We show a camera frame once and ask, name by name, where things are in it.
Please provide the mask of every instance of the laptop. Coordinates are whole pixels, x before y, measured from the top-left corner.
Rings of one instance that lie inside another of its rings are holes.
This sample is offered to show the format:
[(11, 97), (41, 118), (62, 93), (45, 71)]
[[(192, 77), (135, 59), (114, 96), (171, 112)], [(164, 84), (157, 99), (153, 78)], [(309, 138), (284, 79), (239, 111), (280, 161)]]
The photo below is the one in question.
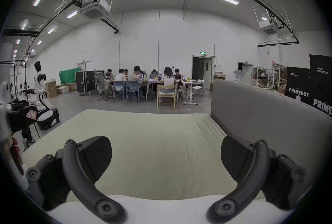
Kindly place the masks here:
[(155, 79), (155, 78), (158, 77), (158, 76), (159, 76), (159, 74), (151, 74), (151, 77), (150, 77), (150, 78)]

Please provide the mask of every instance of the white mattress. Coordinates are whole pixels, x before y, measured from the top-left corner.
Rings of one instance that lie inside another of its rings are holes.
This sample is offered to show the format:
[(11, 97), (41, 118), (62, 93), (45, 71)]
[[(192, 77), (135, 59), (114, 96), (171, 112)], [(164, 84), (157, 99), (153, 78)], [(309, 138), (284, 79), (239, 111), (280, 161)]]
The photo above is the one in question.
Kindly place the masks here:
[[(226, 134), (207, 114), (88, 109), (38, 140), (23, 162), (34, 166), (67, 139), (78, 143), (92, 136), (107, 136), (112, 145), (110, 165), (95, 184), (105, 195), (179, 200), (227, 195), (236, 187), (220, 158)], [(77, 198), (71, 192), (67, 201)]]

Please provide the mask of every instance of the green curtain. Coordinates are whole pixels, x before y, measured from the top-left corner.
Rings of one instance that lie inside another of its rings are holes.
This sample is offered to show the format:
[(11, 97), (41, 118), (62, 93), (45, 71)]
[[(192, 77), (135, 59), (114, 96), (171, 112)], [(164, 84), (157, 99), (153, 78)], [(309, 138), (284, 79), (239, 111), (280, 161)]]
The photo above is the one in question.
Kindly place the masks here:
[(81, 71), (81, 68), (74, 68), (65, 71), (60, 71), (59, 77), (61, 84), (75, 83), (76, 82), (76, 72)]

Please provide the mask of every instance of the black banner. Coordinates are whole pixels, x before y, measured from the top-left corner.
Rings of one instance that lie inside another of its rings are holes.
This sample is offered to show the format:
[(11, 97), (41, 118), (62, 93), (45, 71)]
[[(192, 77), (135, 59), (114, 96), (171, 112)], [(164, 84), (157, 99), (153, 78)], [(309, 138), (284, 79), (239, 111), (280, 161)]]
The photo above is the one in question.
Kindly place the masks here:
[(299, 67), (287, 68), (287, 86), (285, 95), (296, 98), (301, 97), (301, 101), (310, 102), (311, 85), (310, 85), (310, 69)]
[(332, 57), (310, 55), (310, 105), (332, 116)]

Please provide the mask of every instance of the concrete floor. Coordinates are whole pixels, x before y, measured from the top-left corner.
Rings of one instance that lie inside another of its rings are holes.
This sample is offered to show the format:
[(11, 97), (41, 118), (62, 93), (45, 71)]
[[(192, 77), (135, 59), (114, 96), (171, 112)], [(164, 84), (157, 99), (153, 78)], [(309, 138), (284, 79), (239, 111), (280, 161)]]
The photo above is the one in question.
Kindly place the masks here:
[[(97, 110), (111, 110), (111, 111), (123, 111), (131, 113), (153, 113), (153, 114), (194, 114), (194, 113), (207, 113), (210, 114), (211, 109), (211, 97), (210, 91), (205, 90), (205, 96), (197, 95), (194, 101), (198, 102), (196, 105), (183, 105), (180, 101), (176, 104), (176, 109), (173, 109), (173, 105), (170, 103), (169, 98), (164, 98), (165, 103), (161, 103), (160, 108), (157, 108), (156, 100), (153, 97), (148, 98), (147, 101), (137, 102), (137, 98), (134, 96), (127, 99), (126, 102), (120, 101), (119, 98), (109, 98), (109, 101), (98, 101), (98, 95), (93, 92), (87, 96), (80, 96), (76, 91), (69, 92), (66, 94), (58, 94), (56, 97), (48, 99), (52, 103), (54, 108), (59, 111), (60, 124), (68, 121), (70, 118), (79, 114), (86, 109), (97, 109)], [(48, 130), (40, 130), (38, 127), (39, 135), (42, 137), (58, 127), (60, 124), (56, 124)], [(31, 126), (31, 133), (35, 138), (38, 135), (35, 132), (33, 126)]]

